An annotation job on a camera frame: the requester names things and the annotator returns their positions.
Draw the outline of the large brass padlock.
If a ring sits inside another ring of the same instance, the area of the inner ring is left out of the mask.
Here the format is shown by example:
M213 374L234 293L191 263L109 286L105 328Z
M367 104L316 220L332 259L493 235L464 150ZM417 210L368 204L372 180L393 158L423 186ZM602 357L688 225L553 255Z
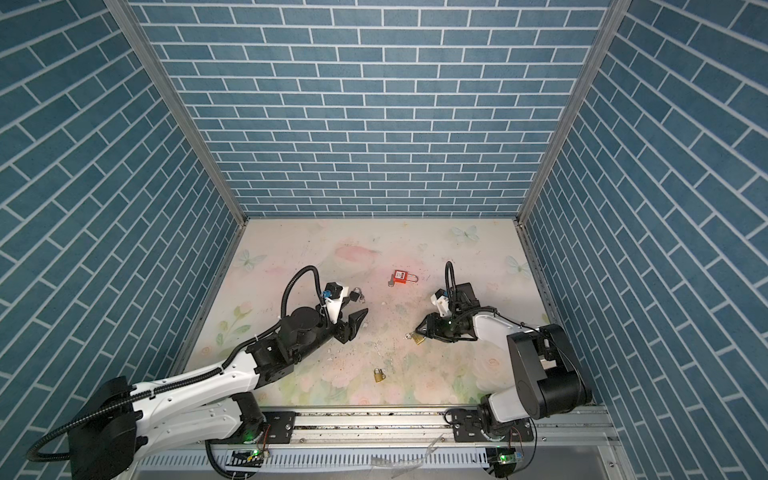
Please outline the large brass padlock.
M425 341L425 337L416 332L410 332L407 335L407 338L413 340L417 345L420 345Z

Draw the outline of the black padlock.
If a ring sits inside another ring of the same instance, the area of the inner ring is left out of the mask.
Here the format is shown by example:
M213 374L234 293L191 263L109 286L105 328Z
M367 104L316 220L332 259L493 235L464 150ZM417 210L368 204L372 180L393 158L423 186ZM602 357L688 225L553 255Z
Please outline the black padlock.
M350 293L350 299L353 302L359 302L364 303L365 302L365 296L362 293L362 290L359 287L354 288Z

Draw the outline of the red padlock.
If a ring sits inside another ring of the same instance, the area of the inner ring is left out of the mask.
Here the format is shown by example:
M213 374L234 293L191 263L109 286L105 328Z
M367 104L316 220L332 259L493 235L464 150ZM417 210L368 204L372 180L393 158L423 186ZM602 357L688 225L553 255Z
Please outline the red padlock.
M388 286L394 287L395 285L417 283L418 281L419 277L414 273L405 270L395 270L388 281Z

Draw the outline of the small brass padlock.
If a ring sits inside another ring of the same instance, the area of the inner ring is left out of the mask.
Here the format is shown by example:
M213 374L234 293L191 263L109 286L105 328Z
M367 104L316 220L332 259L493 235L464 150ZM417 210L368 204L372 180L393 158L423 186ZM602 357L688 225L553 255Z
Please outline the small brass padlock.
M380 368L376 368L373 371L373 376L374 376L374 381L376 383L380 383L380 382L382 382L382 381L384 381L386 379L386 374Z

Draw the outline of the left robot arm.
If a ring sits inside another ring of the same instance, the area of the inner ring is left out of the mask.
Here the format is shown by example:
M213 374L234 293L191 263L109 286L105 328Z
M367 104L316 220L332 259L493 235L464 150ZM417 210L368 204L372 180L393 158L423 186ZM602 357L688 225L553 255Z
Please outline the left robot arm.
M75 479L127 479L139 463L165 450L196 442L266 438L266 417L255 390L277 382L326 342L353 340L368 313L343 313L363 299L360 289L316 283L313 307L287 310L288 282L278 321L237 344L226 358L173 377L131 384L124 376L106 381L69 422L52 429L27 450L27 461L66 462Z

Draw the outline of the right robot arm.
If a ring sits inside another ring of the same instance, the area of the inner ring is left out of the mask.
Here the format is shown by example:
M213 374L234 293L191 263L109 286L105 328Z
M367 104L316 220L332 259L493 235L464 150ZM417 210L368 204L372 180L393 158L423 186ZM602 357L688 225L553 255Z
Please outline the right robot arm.
M453 264L444 269L444 287L412 335L443 343L488 341L508 353L514 385L480 401L483 433L498 438L522 419L568 413L593 401L565 330L557 324L530 326L483 306L470 283L458 284Z

